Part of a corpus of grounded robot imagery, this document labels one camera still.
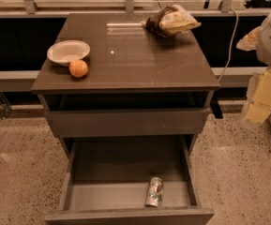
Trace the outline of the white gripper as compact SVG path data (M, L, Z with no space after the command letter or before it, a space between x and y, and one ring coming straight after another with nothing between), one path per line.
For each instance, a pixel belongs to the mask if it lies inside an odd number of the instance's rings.
M252 29L237 42L236 48L246 52L256 50L257 59L271 66L271 12L261 26Z

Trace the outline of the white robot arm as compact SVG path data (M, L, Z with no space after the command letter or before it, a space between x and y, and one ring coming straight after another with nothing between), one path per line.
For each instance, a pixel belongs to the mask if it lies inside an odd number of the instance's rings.
M241 126L253 129L271 114L271 12L260 26L238 41L236 48L246 52L255 50L257 59L267 65L265 72L254 73L249 79L247 101L241 112Z

